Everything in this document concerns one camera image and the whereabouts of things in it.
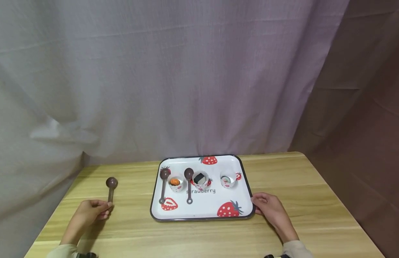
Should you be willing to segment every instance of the brown wall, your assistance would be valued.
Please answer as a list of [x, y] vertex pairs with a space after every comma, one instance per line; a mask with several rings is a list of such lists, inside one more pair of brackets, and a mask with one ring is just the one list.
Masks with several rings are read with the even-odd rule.
[[388, 258], [399, 257], [399, 46], [308, 156]]
[[399, 1], [361, 2], [348, 6], [290, 150], [306, 154], [382, 253], [398, 258]]

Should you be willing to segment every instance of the paper cup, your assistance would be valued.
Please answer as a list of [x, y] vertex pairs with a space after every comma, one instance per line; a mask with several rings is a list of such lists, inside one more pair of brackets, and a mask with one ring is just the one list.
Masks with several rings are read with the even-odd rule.
[[[176, 179], [179, 181], [179, 185], [171, 185], [171, 180], [172, 179]], [[171, 188], [172, 191], [174, 191], [175, 193], [178, 193], [180, 191], [182, 191], [185, 188], [185, 177], [181, 176], [181, 175], [170, 175], [167, 179], [168, 185]]]
[[[194, 181], [194, 178], [195, 178], [198, 174], [203, 174], [203, 175], [205, 176], [205, 183], [204, 183], [204, 184], [199, 185], [199, 184], [197, 184], [197, 183]], [[197, 189], [200, 190], [200, 191], [205, 190], [205, 188], [208, 187], [208, 181], [209, 181], [209, 176], [208, 176], [208, 174], [207, 174], [205, 171], [196, 171], [196, 172], [194, 173], [194, 175], [192, 176], [192, 182], [194, 183], [195, 188], [197, 188]]]
[[221, 181], [221, 185], [225, 188], [233, 188], [235, 182], [237, 181], [237, 175], [234, 171], [224, 170], [219, 174], [219, 180]]

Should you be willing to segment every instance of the spoon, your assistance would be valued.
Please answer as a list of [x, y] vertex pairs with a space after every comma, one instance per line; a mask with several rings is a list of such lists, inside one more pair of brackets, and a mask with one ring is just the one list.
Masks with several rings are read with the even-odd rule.
[[186, 203], [191, 204], [192, 203], [192, 198], [191, 198], [191, 179], [192, 176], [194, 175], [194, 171], [192, 168], [187, 168], [185, 169], [184, 176], [186, 180], [188, 180], [188, 199], [186, 199]]
[[113, 191], [118, 186], [118, 180], [114, 177], [110, 177], [106, 180], [106, 186], [109, 187], [108, 202], [113, 202]]
[[159, 172], [159, 176], [162, 179], [162, 193], [161, 193], [161, 198], [159, 199], [160, 204], [163, 204], [165, 202], [165, 181], [168, 179], [170, 174], [171, 173], [167, 168], [163, 168]]

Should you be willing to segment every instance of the strawberry text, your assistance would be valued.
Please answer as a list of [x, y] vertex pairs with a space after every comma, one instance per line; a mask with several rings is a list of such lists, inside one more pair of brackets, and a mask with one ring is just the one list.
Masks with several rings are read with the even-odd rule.
[[215, 189], [205, 189], [205, 190], [191, 190], [191, 193], [192, 194], [203, 194], [203, 193], [212, 193], [212, 194], [214, 194], [215, 193]]

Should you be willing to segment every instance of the table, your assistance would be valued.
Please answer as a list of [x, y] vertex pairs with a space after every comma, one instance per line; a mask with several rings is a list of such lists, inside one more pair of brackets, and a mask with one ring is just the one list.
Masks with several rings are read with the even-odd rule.
[[[384, 257], [324, 182], [298, 152], [240, 156], [252, 192], [277, 195], [300, 239], [314, 257]], [[27, 253], [45, 257], [55, 248], [80, 201], [107, 199], [105, 180], [118, 179], [115, 209], [95, 225], [79, 251], [116, 257], [264, 257], [281, 254], [281, 242], [264, 218], [160, 223], [149, 213], [158, 161], [91, 166], [82, 170]]]

